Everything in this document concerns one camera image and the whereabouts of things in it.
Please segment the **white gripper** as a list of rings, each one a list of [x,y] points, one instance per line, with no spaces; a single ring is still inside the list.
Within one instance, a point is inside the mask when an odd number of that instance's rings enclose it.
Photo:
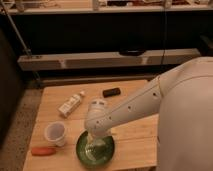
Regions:
[[[87,135],[87,145],[89,148],[95,147],[95,146],[103,146],[105,144],[104,138],[108,137],[110,135],[110,132],[102,132],[98,134],[89,133]]]

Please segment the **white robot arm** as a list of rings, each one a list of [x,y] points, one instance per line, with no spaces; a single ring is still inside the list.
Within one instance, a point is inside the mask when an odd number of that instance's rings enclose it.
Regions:
[[[213,57],[164,72],[112,108],[93,104],[84,122],[95,138],[156,114],[156,171],[213,171]]]

